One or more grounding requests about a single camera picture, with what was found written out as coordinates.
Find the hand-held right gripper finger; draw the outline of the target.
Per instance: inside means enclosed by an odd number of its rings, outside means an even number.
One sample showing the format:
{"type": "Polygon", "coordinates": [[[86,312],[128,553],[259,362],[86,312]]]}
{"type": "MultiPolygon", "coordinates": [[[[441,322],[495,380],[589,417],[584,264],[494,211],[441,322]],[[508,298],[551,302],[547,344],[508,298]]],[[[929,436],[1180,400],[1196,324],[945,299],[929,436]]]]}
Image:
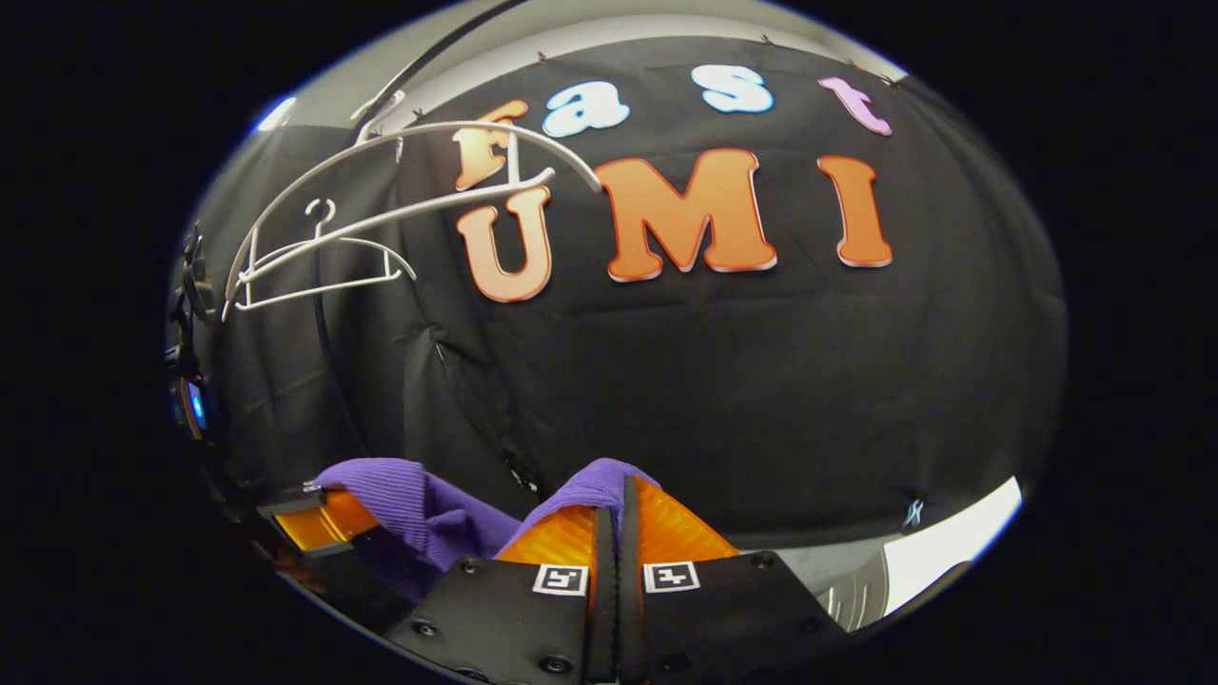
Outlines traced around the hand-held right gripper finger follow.
{"type": "Polygon", "coordinates": [[[644,478],[622,495],[622,683],[780,684],[848,642],[773,551],[742,555],[644,478]]]}
{"type": "Polygon", "coordinates": [[[464,557],[386,637],[474,684],[618,684],[618,551],[608,509],[576,516],[576,559],[464,557]]]}

